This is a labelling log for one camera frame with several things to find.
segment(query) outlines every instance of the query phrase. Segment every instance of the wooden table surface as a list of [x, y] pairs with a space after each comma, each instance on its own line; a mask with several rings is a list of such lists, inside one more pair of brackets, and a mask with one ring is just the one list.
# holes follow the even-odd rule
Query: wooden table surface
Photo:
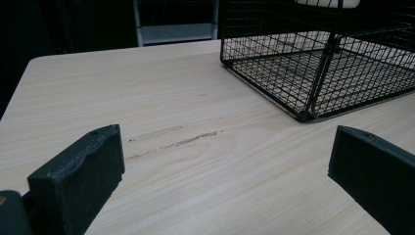
[[226, 70], [219, 41], [38, 58], [0, 122], [0, 189], [121, 127], [126, 173], [87, 234], [388, 234], [327, 176], [338, 125], [415, 153], [415, 94], [300, 124]]

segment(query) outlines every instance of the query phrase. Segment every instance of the light wood grain tabletop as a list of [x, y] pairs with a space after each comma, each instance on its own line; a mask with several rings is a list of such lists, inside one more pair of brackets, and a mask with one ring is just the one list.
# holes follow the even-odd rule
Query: light wood grain tabletop
[[415, 153], [415, 94], [301, 124], [220, 41], [32, 60], [0, 122], [0, 190], [118, 123], [126, 172], [87, 234], [388, 234], [327, 176], [338, 125]]

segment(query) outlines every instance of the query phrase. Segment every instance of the black object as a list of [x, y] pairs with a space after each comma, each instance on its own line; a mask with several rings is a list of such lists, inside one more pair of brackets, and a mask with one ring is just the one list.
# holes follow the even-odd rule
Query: black object
[[415, 90], [414, 1], [297, 1], [226, 1], [223, 65], [299, 121]]
[[329, 176], [392, 235], [415, 234], [415, 156], [371, 133], [339, 126]]
[[23, 196], [27, 216], [17, 192], [13, 201], [10, 191], [0, 192], [0, 199], [14, 202], [6, 208], [0, 205], [0, 234], [26, 234], [19, 226], [27, 223], [33, 234], [85, 233], [124, 171], [119, 126], [87, 133], [27, 178], [30, 191]]

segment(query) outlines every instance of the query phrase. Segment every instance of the wire cage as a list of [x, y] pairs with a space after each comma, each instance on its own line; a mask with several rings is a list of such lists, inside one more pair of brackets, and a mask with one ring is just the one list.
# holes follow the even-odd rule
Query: wire cage
[[415, 90], [415, 1], [227, 1], [220, 59], [298, 121]]

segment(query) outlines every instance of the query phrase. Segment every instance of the dark background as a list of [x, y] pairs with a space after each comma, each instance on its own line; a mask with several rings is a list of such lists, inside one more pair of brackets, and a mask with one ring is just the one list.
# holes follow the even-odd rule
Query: dark background
[[[139, 1], [141, 25], [211, 23], [212, 1]], [[137, 46], [132, 0], [0, 0], [0, 118], [36, 57]]]

